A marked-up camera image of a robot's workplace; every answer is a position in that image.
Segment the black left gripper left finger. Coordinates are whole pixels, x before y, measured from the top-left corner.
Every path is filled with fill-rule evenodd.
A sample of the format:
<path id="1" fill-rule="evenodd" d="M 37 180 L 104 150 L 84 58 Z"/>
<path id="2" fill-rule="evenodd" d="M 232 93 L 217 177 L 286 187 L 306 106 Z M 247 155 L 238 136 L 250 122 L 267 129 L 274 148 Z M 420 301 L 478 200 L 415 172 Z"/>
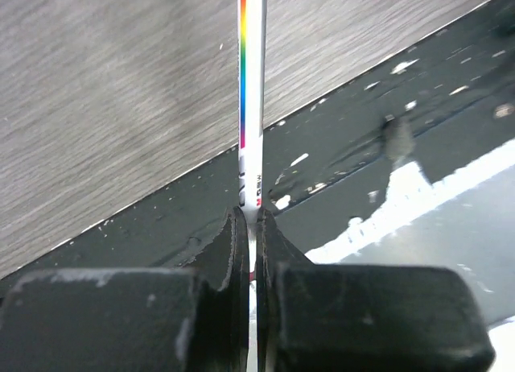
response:
<path id="1" fill-rule="evenodd" d="M 243 371 L 249 248 L 240 209 L 185 267 L 24 275 L 1 307 L 4 371 Z"/>

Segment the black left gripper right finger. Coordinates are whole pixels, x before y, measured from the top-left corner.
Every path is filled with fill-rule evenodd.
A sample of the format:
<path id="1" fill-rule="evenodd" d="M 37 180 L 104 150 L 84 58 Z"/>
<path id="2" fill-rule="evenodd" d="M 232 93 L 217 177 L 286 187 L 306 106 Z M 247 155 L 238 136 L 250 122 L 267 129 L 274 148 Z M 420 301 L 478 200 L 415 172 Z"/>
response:
<path id="1" fill-rule="evenodd" d="M 260 371 L 486 371 L 496 353 L 467 284 L 445 267 L 315 264 L 262 209 Z"/>

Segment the white marker with pink cap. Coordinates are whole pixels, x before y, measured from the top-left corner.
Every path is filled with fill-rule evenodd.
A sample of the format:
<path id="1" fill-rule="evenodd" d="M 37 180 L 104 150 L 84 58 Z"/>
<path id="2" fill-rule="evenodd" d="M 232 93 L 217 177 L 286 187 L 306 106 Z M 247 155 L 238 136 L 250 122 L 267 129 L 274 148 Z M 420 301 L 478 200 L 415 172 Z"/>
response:
<path id="1" fill-rule="evenodd" d="M 238 201 L 249 237 L 250 285 L 258 290 L 258 213 L 262 207 L 267 0 L 237 0 Z"/>

